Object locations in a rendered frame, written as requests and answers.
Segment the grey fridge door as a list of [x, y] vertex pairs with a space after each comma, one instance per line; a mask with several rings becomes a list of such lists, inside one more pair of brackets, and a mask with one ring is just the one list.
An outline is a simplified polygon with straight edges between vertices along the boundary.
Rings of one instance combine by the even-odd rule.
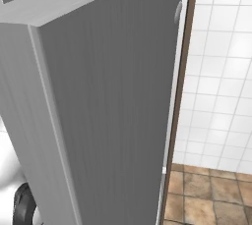
[[0, 116], [44, 225], [156, 225], [179, 1], [0, 9]]

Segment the brown wooden cabinet panel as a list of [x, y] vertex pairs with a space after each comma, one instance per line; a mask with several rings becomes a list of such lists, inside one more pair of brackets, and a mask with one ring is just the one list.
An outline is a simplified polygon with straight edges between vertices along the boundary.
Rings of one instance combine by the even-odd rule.
[[178, 22], [178, 35], [167, 119], [166, 140], [164, 147], [156, 225], [162, 225], [164, 220], [170, 171], [175, 147], [182, 90], [184, 86], [187, 56], [189, 51], [196, 2], [196, 0], [181, 1], [182, 10]]

